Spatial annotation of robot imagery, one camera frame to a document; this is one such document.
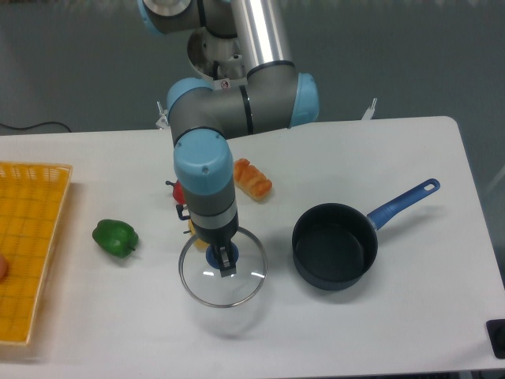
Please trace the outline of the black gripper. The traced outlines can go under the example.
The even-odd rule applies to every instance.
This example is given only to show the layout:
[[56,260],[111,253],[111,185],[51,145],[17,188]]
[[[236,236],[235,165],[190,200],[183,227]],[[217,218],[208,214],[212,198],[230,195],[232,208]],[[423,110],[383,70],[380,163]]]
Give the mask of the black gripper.
[[237,233],[238,226],[226,225],[217,229],[207,229],[198,225],[194,227],[198,238],[212,245],[211,265],[220,271],[221,277],[234,275],[237,271],[238,256],[236,246],[231,245],[231,239]]

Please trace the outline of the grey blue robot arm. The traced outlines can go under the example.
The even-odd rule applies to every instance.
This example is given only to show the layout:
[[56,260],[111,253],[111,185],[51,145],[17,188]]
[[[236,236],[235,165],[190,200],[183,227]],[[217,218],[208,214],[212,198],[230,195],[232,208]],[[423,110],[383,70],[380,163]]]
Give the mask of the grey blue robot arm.
[[277,1],[141,1],[138,8],[144,23],[162,34],[202,28],[214,41],[238,44],[239,85],[217,89],[186,78],[166,97],[174,170],[190,219],[221,275],[231,276],[238,207],[228,142],[314,122],[316,82],[294,65]]

